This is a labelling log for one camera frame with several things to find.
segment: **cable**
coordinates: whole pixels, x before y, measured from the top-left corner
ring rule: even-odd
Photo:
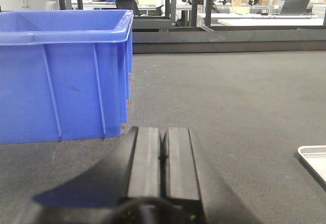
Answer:
[[[113,224],[114,221],[116,221],[119,217],[123,216],[125,212],[135,208],[139,209],[143,219],[146,218],[146,221],[152,221],[153,218],[152,215],[151,217],[150,216],[145,217],[145,215],[148,215],[149,210],[142,209],[141,208],[142,205],[154,205],[154,206],[162,207],[168,210],[169,212],[171,212],[173,215],[177,215],[186,220],[190,220],[190,216],[188,216],[186,213],[184,213],[181,210],[177,210],[170,202],[164,199],[146,197],[146,198],[130,200],[119,205],[112,212],[106,215],[99,224]]]

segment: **white table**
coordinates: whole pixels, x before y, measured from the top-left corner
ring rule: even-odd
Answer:
[[[204,19],[206,17],[205,13],[199,13],[197,15],[197,26],[202,26],[204,24]],[[316,19],[318,18],[317,15],[260,15],[260,14],[236,14],[236,13],[230,13],[230,14],[220,14],[220,13],[212,13],[211,14],[211,20],[215,20],[216,22],[220,22],[220,20],[226,20],[226,19]]]
[[[77,3],[71,4],[73,9],[77,9]],[[84,9],[91,9],[94,8],[104,8],[104,9],[115,9],[115,3],[108,3],[108,2],[91,2],[91,3],[83,3]],[[155,11],[156,7],[154,5],[138,5],[138,9],[140,11],[146,11],[148,15],[148,11]],[[177,4],[176,11],[186,11],[185,12],[185,25],[187,26],[188,23],[188,16],[189,12],[192,10],[192,6],[190,4]],[[197,13],[202,13],[204,11],[203,5],[197,6]]]
[[[219,19],[219,23],[227,26],[262,26],[262,25],[322,25],[319,18],[252,18],[252,19]]]

